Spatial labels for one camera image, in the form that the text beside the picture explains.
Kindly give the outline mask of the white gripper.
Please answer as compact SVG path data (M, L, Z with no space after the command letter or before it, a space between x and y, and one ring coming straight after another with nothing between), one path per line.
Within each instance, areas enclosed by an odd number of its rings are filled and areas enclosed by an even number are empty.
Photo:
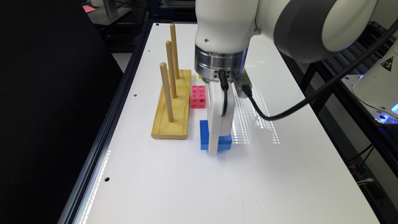
M233 84L228 83L227 107L223 114L224 91L220 82L209 81L206 84L206 108L209 128L208 153L216 155L218 152L219 136L228 136L231 134L233 116L234 116L234 93Z

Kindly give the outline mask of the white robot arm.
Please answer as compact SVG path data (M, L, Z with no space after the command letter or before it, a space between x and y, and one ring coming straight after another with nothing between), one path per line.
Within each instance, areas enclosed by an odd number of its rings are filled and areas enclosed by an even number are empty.
M234 92L247 92L244 63L250 40L263 35L303 63L350 46L370 20L377 0L197 1L195 70L207 87L208 152L231 133Z

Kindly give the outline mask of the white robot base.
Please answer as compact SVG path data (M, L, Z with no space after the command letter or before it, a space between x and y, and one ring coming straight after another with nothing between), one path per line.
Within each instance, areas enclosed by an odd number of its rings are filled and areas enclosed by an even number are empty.
M397 42L359 78L352 91L377 111L378 122L397 124Z

